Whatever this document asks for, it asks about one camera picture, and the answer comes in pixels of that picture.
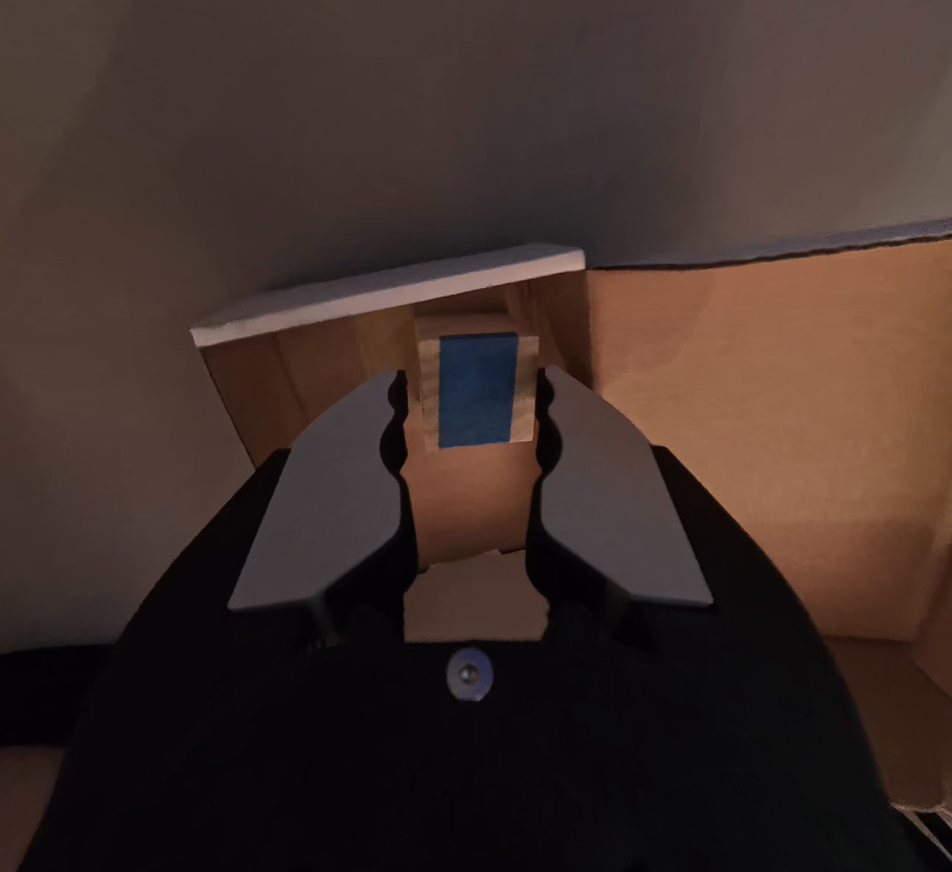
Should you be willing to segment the white cardboard box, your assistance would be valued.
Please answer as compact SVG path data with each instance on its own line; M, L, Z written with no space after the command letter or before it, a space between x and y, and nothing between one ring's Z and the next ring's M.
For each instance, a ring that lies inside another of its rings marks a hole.
M427 450L415 318L510 316L668 447L827 638L889 797L950 816L950 235L588 268L530 244L246 296L190 333L251 461L386 367L411 381L418 640L541 633L516 579L532 442Z

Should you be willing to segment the wooden cube with blue face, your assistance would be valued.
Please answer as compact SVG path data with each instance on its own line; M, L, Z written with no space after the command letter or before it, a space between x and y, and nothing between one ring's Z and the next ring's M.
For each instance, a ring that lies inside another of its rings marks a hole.
M539 336L507 313L415 319L427 450L530 442Z

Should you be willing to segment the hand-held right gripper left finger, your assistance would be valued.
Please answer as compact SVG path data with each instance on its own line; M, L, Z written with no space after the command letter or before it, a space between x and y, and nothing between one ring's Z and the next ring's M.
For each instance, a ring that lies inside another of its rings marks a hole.
M363 630L406 640L405 595L419 569L405 423L408 378L385 369L292 443L228 607L299 609L326 645Z

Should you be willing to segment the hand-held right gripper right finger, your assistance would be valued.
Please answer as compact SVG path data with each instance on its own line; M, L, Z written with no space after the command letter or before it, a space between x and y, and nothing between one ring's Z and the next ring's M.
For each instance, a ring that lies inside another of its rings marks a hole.
M620 410L556 366L537 389L541 475L527 572L551 609L606 600L708 609L714 599L651 443Z

